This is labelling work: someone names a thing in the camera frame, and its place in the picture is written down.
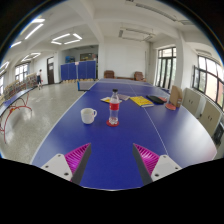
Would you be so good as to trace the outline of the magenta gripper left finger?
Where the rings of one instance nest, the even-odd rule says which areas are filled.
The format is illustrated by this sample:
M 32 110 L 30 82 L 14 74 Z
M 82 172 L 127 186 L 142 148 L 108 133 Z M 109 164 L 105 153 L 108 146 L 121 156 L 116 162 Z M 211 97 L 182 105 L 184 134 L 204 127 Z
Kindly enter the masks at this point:
M 91 144 L 87 143 L 65 155 L 56 154 L 42 166 L 42 169 L 79 185 L 90 155 Z

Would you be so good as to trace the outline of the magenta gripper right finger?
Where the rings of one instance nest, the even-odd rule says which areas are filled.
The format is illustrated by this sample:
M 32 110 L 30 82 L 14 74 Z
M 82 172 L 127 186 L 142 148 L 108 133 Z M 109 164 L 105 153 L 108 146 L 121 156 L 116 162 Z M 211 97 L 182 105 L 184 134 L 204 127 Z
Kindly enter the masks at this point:
M 149 183 L 181 170 L 181 167 L 168 155 L 159 156 L 138 144 L 133 144 L 132 152 L 136 160 L 143 185 L 148 185 Z

